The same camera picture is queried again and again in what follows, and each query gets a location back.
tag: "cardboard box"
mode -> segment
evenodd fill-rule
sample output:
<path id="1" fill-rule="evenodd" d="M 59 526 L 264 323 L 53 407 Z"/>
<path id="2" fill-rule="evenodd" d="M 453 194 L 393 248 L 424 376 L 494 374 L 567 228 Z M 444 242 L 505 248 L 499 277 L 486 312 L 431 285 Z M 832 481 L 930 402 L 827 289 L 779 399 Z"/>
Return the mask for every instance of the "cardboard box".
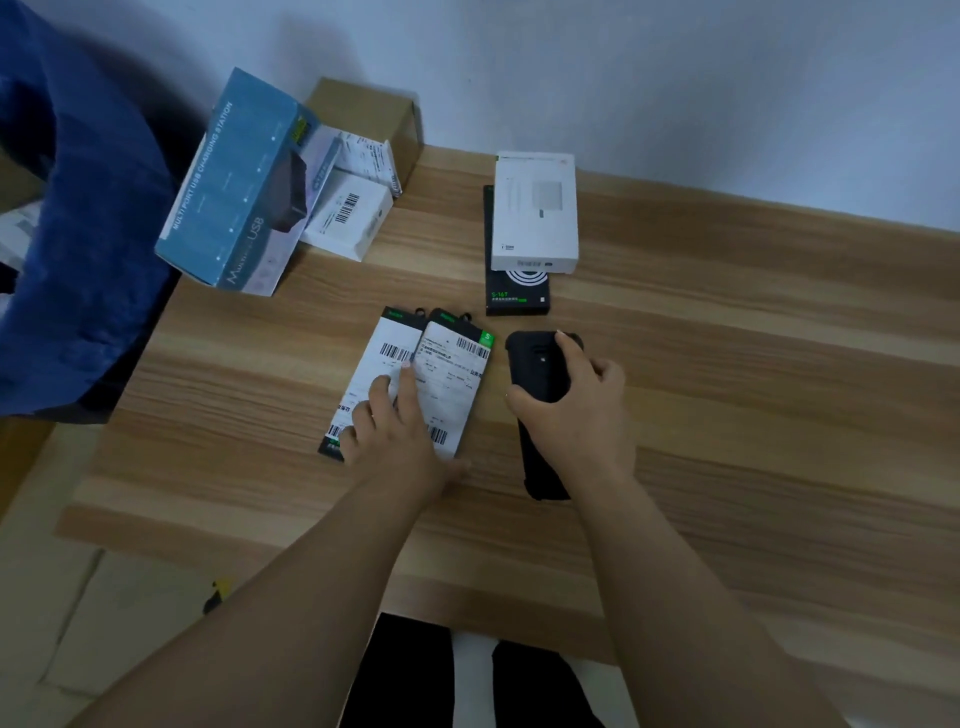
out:
<path id="1" fill-rule="evenodd" d="M 340 146 L 309 109 L 234 68 L 156 254 L 207 285 L 270 296 Z"/>
<path id="2" fill-rule="evenodd" d="M 383 184 L 335 169 L 300 239 L 350 260 L 363 260 L 393 206 L 393 195 Z"/>
<path id="3" fill-rule="evenodd" d="M 484 260 L 487 268 L 488 316 L 537 316 L 550 312 L 550 277 L 543 271 L 494 271 L 493 185 L 483 188 Z"/>
<path id="4" fill-rule="evenodd" d="M 306 105 L 324 124 L 343 132 L 337 167 L 400 196 L 423 149 L 412 100 L 324 78 Z"/>
<path id="5" fill-rule="evenodd" d="M 491 268 L 573 273 L 580 256 L 573 155 L 501 152 L 494 179 Z"/>

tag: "hand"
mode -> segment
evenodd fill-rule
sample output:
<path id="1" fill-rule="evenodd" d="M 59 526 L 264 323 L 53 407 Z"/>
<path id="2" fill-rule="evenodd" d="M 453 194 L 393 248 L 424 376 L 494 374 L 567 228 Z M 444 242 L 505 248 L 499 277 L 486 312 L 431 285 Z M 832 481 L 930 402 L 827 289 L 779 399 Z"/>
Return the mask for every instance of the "hand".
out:
<path id="1" fill-rule="evenodd" d="M 549 404 L 514 384 L 507 392 L 507 406 L 576 497 L 575 491 L 598 477 L 633 478 L 636 445 L 623 403 L 625 377 L 620 365 L 588 359 L 561 331 L 556 341 L 566 359 L 570 391 Z"/>
<path id="2" fill-rule="evenodd" d="M 467 471 L 463 460 L 441 460 L 433 450 L 417 399 L 417 379 L 409 362 L 400 370 L 396 409 L 388 376 L 370 385 L 370 399 L 353 408 L 353 427 L 340 433 L 354 485 L 384 486 L 410 496 L 420 508 L 440 497 L 444 486 Z"/>

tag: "blue product box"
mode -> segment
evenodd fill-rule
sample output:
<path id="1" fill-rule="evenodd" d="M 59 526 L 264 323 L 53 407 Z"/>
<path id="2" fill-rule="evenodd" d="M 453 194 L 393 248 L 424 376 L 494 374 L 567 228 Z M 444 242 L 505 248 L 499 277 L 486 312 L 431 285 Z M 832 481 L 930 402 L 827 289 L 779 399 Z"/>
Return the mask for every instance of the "blue product box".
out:
<path id="1" fill-rule="evenodd" d="M 296 99 L 234 68 L 156 254 L 207 285 L 272 295 L 340 146 Z"/>

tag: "white wall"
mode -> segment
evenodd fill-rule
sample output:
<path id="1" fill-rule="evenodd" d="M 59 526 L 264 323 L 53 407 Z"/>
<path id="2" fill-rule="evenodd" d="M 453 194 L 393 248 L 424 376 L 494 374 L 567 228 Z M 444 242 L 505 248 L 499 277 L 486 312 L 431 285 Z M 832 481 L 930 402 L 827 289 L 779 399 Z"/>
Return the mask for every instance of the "white wall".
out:
<path id="1" fill-rule="evenodd" d="M 416 93 L 430 144 L 960 231 L 957 0 L 28 3 L 197 111 L 325 74 Z"/>

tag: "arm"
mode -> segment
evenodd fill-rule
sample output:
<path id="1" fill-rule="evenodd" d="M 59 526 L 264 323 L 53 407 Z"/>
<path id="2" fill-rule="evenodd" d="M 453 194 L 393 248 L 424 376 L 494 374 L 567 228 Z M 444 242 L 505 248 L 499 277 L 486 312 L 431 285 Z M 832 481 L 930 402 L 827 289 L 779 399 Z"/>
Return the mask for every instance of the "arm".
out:
<path id="1" fill-rule="evenodd" d="M 341 436 L 353 487 L 209 616 L 81 714 L 88 726 L 335 726 L 396 556 L 462 463 L 426 434 L 412 369 L 387 378 Z"/>
<path id="2" fill-rule="evenodd" d="M 846 726 L 634 480 L 623 370 L 561 333 L 557 343 L 566 397 L 513 387 L 508 404 L 580 513 L 640 725 Z"/>

